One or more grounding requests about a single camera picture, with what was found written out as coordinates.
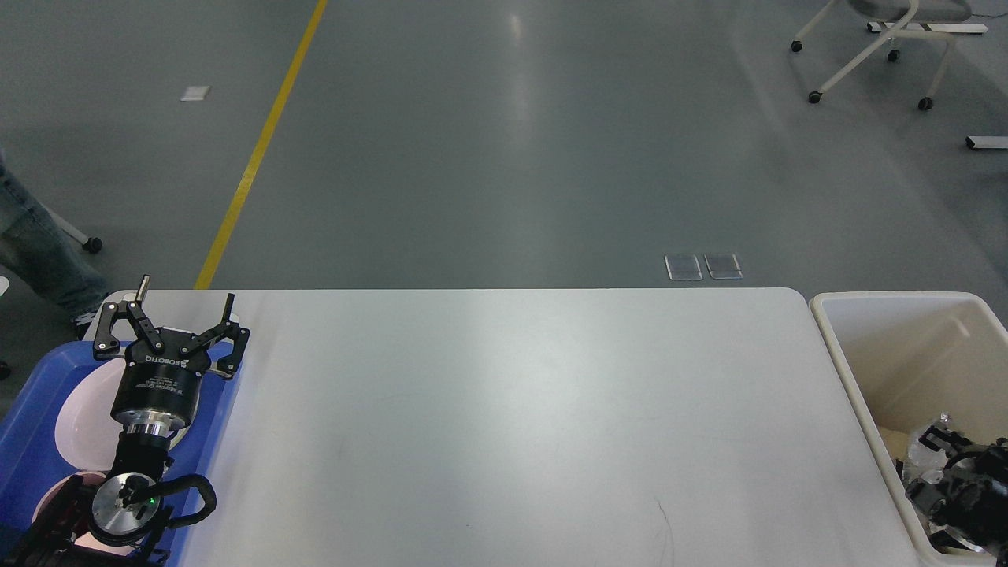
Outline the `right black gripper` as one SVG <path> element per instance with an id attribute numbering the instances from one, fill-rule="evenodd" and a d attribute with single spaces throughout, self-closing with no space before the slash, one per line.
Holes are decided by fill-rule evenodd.
<path id="1" fill-rule="evenodd" d="M 919 444 L 953 458 L 972 447 L 973 442 L 944 424 L 930 424 L 917 438 Z M 979 556 L 985 552 L 1005 552 L 1007 541 L 1006 441 L 997 440 L 983 450 L 969 450 L 975 456 L 976 479 L 950 480 L 937 487 L 915 481 L 905 495 L 925 511 L 939 514 L 944 524 L 960 521 L 960 529 L 979 547 L 948 530 L 930 532 L 929 544 L 946 555 Z"/>

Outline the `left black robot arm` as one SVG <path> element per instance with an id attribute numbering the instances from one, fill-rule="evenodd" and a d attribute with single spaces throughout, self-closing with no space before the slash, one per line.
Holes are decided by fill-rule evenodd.
<path id="1" fill-rule="evenodd" d="M 124 363 L 110 406 L 121 426 L 114 460 L 97 487 L 73 474 L 2 559 L 4 566 L 149 566 L 166 532 L 204 521 L 217 507 L 211 482 L 195 472 L 167 477 L 170 444 L 197 417 L 202 381 L 230 380 L 250 331 L 232 317 L 201 334 L 156 327 L 142 309 L 149 277 L 130 300 L 107 302 L 91 354 Z"/>

